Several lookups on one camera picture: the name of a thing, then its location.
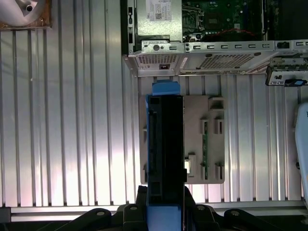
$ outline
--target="green circuit board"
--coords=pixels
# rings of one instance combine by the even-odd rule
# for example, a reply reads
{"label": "green circuit board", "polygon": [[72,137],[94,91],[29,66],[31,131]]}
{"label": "green circuit board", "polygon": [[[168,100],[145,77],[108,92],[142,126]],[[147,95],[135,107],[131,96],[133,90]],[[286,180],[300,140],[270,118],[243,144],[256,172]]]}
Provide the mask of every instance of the green circuit board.
{"label": "green circuit board", "polygon": [[227,31],[260,33],[261,8],[259,1],[183,0],[182,4],[184,36],[202,33],[203,37],[206,37]]}

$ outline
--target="screw hole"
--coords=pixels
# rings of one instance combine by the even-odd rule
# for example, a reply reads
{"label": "screw hole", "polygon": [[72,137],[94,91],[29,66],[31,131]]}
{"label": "screw hole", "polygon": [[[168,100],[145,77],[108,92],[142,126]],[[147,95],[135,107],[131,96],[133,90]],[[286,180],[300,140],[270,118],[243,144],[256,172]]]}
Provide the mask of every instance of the screw hole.
{"label": "screw hole", "polygon": [[33,10],[33,7],[32,7],[31,5],[28,5],[27,8],[26,8],[26,10],[27,10],[28,12],[31,12],[31,11]]}

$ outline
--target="bolt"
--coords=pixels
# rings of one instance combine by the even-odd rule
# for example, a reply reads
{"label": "bolt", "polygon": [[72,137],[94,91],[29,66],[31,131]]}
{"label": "bolt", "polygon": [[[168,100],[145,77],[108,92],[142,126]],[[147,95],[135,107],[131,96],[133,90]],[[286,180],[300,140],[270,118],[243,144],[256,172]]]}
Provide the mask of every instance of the bolt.
{"label": "bolt", "polygon": [[238,211],[231,211],[231,215],[233,216],[239,216],[240,213]]}
{"label": "bolt", "polygon": [[204,210],[204,207],[203,207],[202,205],[199,205],[197,208],[198,208],[199,210]]}

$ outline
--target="blue tab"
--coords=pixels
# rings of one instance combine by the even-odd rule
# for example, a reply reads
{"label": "blue tab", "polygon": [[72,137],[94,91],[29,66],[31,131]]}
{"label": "blue tab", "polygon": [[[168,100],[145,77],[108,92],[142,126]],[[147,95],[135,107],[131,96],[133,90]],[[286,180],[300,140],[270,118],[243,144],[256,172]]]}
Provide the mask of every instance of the blue tab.
{"label": "blue tab", "polygon": [[152,85],[152,95],[179,95],[180,85],[170,80],[159,80]]}

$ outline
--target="rectangular cutout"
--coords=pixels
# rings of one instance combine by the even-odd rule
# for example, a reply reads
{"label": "rectangular cutout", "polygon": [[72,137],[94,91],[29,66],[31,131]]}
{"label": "rectangular cutout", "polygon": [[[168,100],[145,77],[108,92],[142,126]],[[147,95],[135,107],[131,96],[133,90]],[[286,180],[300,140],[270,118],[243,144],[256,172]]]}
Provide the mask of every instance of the rectangular cutout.
{"label": "rectangular cutout", "polygon": [[219,133],[222,134],[222,122],[219,122]]}
{"label": "rectangular cutout", "polygon": [[170,69],[170,64],[160,64],[159,65],[159,70],[169,70]]}

